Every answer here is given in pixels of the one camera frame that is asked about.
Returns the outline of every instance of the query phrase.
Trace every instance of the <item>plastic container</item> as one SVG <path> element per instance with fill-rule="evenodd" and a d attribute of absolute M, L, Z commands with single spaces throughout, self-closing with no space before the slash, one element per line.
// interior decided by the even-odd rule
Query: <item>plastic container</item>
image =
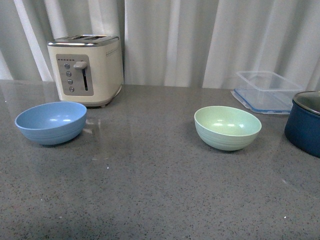
<path fill-rule="evenodd" d="M 232 91 L 246 108 L 262 114 L 290 114 L 292 99 L 302 86 L 271 71 L 239 71 L 242 87 Z"/>

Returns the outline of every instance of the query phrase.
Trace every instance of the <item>white curtain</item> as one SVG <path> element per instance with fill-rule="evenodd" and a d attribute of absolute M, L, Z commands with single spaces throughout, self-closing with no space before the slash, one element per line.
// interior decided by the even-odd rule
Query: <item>white curtain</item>
<path fill-rule="evenodd" d="M 271 71 L 320 90 L 318 0 L 0 0 L 0 79 L 54 81 L 47 41 L 120 36 L 125 84 L 235 87 Z"/>

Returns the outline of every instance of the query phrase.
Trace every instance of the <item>toaster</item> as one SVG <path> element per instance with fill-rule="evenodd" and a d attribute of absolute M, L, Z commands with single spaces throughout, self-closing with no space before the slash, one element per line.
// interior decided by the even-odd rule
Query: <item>toaster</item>
<path fill-rule="evenodd" d="M 61 101 L 105 107 L 124 82 L 118 36 L 83 34 L 47 43 Z"/>

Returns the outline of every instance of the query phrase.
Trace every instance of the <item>container lid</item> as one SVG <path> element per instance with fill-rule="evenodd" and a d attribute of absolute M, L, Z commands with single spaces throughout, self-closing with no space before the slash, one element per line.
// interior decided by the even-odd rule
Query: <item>container lid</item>
<path fill-rule="evenodd" d="M 303 91 L 293 97 L 301 108 L 320 116 L 320 91 Z"/>

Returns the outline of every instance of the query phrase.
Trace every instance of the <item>toaster dial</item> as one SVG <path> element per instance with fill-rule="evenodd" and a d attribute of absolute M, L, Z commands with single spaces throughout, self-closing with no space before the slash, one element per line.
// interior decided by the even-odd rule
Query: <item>toaster dial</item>
<path fill-rule="evenodd" d="M 89 57 L 85 54 L 57 54 L 56 61 L 63 93 L 68 96 L 93 96 Z"/>

